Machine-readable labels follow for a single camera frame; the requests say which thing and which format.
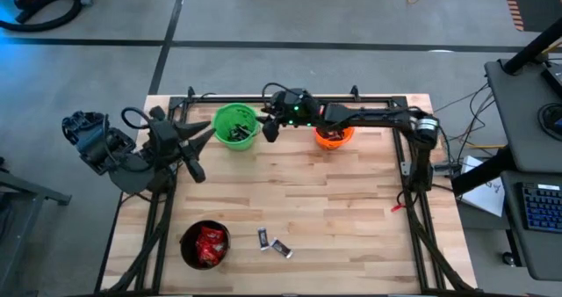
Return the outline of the red Skittles pack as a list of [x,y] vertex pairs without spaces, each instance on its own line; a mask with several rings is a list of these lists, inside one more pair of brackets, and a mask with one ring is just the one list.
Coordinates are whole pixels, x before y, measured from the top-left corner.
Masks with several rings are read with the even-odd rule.
[[215,251],[224,250],[226,234],[222,229],[202,227],[198,237],[198,246],[201,249],[213,248]]
[[223,256],[222,244],[203,243],[197,247],[198,261],[205,267],[217,265]]

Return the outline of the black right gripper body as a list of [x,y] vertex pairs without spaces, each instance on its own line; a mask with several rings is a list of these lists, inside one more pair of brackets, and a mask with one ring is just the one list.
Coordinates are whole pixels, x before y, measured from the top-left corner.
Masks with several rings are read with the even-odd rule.
[[263,124],[262,132],[268,142],[274,142],[279,135],[280,127],[323,127],[325,121],[321,115],[321,102],[304,89],[286,89],[274,93],[264,105],[272,112]]

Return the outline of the black slanted desk strut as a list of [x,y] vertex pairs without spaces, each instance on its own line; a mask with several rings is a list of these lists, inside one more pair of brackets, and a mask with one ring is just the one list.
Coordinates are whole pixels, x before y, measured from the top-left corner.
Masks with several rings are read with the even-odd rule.
[[497,178],[504,170],[515,170],[515,161],[510,147],[501,148],[497,154],[481,165],[468,170],[451,180],[456,196],[461,196],[484,183]]

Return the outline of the green plastic bucket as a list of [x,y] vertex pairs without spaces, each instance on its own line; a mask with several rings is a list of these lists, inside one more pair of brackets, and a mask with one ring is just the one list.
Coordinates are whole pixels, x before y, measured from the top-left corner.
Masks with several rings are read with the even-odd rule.
[[[242,103],[224,105],[217,110],[213,117],[214,135],[218,141],[225,144],[231,150],[244,151],[250,149],[260,131],[260,123],[256,120],[256,117],[256,109],[249,105]],[[253,135],[243,141],[228,141],[229,131],[235,129],[237,124],[246,125],[253,131]]]

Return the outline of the black backlit keyboard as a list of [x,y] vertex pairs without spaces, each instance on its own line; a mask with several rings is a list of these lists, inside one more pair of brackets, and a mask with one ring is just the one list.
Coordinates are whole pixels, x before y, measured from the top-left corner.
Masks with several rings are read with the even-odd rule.
[[562,234],[562,186],[525,182],[516,186],[524,227]]

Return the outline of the orange pumpkin bucket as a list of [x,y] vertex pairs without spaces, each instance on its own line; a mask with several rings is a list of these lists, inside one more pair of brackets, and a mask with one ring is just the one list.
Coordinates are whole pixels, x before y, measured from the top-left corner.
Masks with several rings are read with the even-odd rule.
[[316,140],[317,145],[321,149],[325,149],[325,150],[339,149],[344,144],[346,144],[348,141],[350,141],[353,134],[355,133],[354,127],[347,127],[347,128],[344,128],[344,129],[336,129],[336,130],[343,130],[345,132],[345,138],[342,141],[328,141],[328,140],[325,140],[325,139],[323,139],[319,136],[320,130],[324,130],[324,131],[335,131],[335,130],[333,130],[333,129],[327,130],[327,129],[323,129],[323,128],[315,128],[314,129],[315,140]]

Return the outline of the grey desk top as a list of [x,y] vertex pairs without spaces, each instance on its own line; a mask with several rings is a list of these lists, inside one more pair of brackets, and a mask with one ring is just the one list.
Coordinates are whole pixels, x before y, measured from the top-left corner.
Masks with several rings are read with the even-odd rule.
[[531,64],[512,76],[499,62],[484,65],[508,146],[518,170],[562,174],[562,141],[540,126],[539,109],[562,104],[541,73],[544,67]]

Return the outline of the black power strip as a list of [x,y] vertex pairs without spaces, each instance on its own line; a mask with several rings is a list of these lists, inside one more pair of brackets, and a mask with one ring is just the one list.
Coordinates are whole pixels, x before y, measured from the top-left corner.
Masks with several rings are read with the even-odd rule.
[[432,163],[433,175],[437,177],[455,177],[462,169],[456,162]]

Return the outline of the grey keyboard desk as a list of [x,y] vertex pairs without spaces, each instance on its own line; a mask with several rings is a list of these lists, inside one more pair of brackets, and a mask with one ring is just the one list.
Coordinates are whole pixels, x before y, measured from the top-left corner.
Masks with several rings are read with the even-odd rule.
[[505,190],[508,221],[517,242],[515,257],[522,260],[533,279],[562,281],[562,234],[524,227],[516,186],[519,182],[562,186],[562,177],[506,170],[501,173],[501,182]]

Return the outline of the dark mat striped edge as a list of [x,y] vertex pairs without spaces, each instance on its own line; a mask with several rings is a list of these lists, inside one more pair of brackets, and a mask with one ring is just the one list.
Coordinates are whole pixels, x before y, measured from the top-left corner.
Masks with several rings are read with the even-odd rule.
[[507,0],[515,28],[540,33],[562,18],[562,0]]

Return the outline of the round black pad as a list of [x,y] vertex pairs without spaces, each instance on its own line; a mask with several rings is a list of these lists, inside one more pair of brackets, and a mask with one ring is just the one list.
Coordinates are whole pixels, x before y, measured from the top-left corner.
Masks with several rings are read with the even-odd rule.
[[562,141],[562,104],[547,104],[537,112],[541,129],[557,141]]

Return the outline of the white paper sheet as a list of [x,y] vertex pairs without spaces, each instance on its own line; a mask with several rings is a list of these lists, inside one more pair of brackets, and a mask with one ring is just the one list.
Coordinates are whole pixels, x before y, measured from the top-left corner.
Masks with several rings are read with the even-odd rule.
[[457,196],[457,200],[489,214],[502,217],[505,200],[504,186],[501,179],[497,177]]

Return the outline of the grey metal bench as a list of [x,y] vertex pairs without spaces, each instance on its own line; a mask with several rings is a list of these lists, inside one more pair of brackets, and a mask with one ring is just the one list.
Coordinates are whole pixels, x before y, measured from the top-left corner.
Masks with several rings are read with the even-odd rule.
[[67,206],[71,196],[16,177],[0,157],[0,297],[5,296],[46,200]]

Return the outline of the black plastic bucket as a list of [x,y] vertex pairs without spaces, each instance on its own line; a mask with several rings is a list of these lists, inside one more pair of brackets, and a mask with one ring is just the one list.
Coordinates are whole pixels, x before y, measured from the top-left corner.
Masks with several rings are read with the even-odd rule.
[[[198,237],[202,227],[222,229],[226,234],[226,245],[224,248],[222,259],[217,265],[213,267],[205,267],[203,264],[201,264],[198,261],[198,254],[197,254]],[[223,224],[218,223],[217,221],[198,221],[193,225],[191,225],[185,231],[185,233],[183,234],[180,240],[181,256],[184,262],[195,270],[201,270],[201,271],[210,270],[218,266],[226,258],[227,253],[229,252],[230,249],[230,241],[231,241],[230,233]]]

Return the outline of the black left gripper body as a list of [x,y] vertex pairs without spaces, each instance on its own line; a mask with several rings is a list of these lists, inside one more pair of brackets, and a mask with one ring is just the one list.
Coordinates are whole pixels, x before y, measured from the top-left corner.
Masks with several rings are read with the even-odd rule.
[[196,183],[205,181],[205,172],[199,164],[199,156],[186,154],[188,140],[180,140],[174,128],[176,120],[168,120],[166,113],[159,106],[150,109],[149,139],[153,149],[155,173],[160,174],[171,164],[183,161]]

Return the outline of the black desk device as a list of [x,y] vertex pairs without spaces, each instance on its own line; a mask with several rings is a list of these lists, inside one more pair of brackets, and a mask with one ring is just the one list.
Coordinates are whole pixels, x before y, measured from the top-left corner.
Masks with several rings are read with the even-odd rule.
[[551,89],[562,98],[562,65],[548,62],[541,76]]

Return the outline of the black slanted stand pole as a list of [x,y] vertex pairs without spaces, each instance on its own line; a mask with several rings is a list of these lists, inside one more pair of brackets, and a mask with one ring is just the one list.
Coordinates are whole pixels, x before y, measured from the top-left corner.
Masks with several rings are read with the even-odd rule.
[[562,37],[562,17],[538,35],[519,53],[505,62],[502,65],[503,71],[507,74],[513,75],[527,62],[534,60],[560,37]]

